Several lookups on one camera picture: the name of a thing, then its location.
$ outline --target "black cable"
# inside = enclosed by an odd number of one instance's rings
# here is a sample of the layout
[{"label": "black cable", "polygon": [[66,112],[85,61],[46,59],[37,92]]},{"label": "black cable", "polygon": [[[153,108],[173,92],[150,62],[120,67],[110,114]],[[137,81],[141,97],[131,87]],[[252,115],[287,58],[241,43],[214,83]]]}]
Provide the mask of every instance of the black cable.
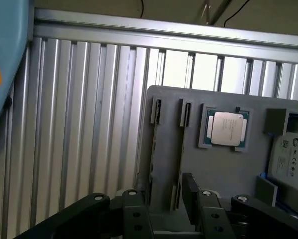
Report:
[{"label": "black cable", "polygon": [[227,24],[227,21],[230,20],[231,18],[233,18],[236,14],[238,14],[238,13],[244,8],[244,6],[245,6],[249,1],[250,1],[250,0],[247,0],[247,1],[240,7],[240,9],[237,10],[237,11],[235,12],[235,14],[233,14],[231,17],[229,17],[228,19],[226,19],[225,22],[224,22],[224,24],[223,24],[223,26],[225,27],[225,25]]},{"label": "black cable", "polygon": [[142,6],[142,10],[141,10],[141,15],[140,15],[140,18],[143,17],[143,14],[144,14],[144,0],[140,0],[141,1],[141,6]]}]

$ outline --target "corrugated metal panel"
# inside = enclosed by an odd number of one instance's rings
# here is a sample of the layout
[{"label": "corrugated metal panel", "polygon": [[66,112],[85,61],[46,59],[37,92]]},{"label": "corrugated metal panel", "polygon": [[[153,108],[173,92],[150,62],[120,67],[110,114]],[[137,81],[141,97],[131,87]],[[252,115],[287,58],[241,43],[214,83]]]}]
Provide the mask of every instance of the corrugated metal panel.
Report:
[{"label": "corrugated metal panel", "polygon": [[184,51],[185,44],[177,51],[183,39],[172,50],[102,43],[109,32],[92,42],[36,37],[28,48],[13,106],[0,119],[0,238],[89,193],[113,196],[133,186],[151,85],[298,100],[298,62],[246,58],[251,51],[236,57],[229,50]]}]

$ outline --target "aluminum profile wall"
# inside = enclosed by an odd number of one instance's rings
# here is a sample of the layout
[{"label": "aluminum profile wall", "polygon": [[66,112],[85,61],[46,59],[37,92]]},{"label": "aluminum profile wall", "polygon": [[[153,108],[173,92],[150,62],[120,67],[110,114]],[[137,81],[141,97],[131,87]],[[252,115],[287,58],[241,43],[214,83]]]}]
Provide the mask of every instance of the aluminum profile wall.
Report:
[{"label": "aluminum profile wall", "polygon": [[[83,16],[86,23],[91,17],[52,12],[71,21]],[[113,196],[133,186],[142,101],[151,85],[298,100],[298,47],[63,24],[43,18],[50,11],[36,13],[35,38],[11,90],[13,105],[0,119],[2,239],[91,192]]]}]

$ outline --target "blue panel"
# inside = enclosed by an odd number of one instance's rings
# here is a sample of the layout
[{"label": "blue panel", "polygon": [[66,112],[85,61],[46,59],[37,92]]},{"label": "blue panel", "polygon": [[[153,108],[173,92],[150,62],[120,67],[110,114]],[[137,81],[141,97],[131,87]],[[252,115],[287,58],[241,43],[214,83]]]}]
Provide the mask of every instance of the blue panel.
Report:
[{"label": "blue panel", "polygon": [[0,0],[0,113],[22,59],[29,0]]}]

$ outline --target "white label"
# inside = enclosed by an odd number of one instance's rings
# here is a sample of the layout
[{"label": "white label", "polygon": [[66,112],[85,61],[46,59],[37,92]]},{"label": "white label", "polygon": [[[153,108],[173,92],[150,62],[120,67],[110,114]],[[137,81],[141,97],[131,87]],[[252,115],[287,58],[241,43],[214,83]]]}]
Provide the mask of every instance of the white label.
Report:
[{"label": "white label", "polygon": [[298,134],[287,132],[273,145],[269,175],[298,189]]},{"label": "white label", "polygon": [[248,121],[246,119],[243,120],[242,131],[241,131],[241,142],[243,142],[245,139],[245,133],[247,131],[247,122]]},{"label": "white label", "polygon": [[207,138],[211,138],[213,127],[213,116],[209,116],[208,128],[207,128]]},{"label": "white label", "polygon": [[238,146],[241,140],[243,115],[216,112],[213,119],[211,143]]}]

